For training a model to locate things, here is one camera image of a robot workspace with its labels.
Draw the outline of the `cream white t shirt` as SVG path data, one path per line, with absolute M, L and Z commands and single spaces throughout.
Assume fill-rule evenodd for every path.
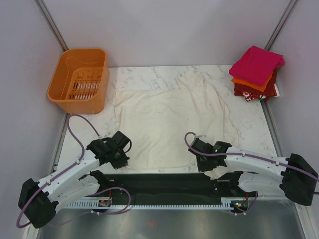
M 201 73 L 177 83 L 177 90 L 116 92 L 116 129 L 133 143 L 129 169 L 168 171 L 195 165 L 184 141 L 190 131 L 210 144 L 239 144 L 228 106 Z

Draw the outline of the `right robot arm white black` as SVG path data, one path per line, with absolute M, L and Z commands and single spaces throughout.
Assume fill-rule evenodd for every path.
M 199 172 L 230 170 L 228 190 L 233 196 L 258 193 L 284 196 L 303 206 L 312 205 L 319 175 L 300 155 L 271 157 L 222 141 L 211 145 L 198 138 L 188 150 L 196 156 Z

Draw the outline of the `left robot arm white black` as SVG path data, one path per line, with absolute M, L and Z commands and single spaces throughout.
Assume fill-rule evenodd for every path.
M 26 180 L 18 201 L 21 213 L 16 226 L 23 228 L 20 219 L 26 216 L 29 220 L 26 225 L 39 229 L 77 200 L 123 190 L 122 187 L 113 187 L 98 168 L 107 163 L 114 169 L 126 166 L 129 157 L 125 147 L 131 148 L 132 142 L 118 131 L 112 137 L 96 139 L 83 146 L 80 156 L 56 172 L 37 181 Z

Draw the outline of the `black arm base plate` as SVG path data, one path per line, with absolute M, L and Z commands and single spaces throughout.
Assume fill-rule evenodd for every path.
M 253 198 L 255 192 L 231 189 L 228 181 L 212 180 L 205 174 L 104 174 L 90 173 L 102 196 L 110 195 L 116 205 L 219 204 L 222 198 Z

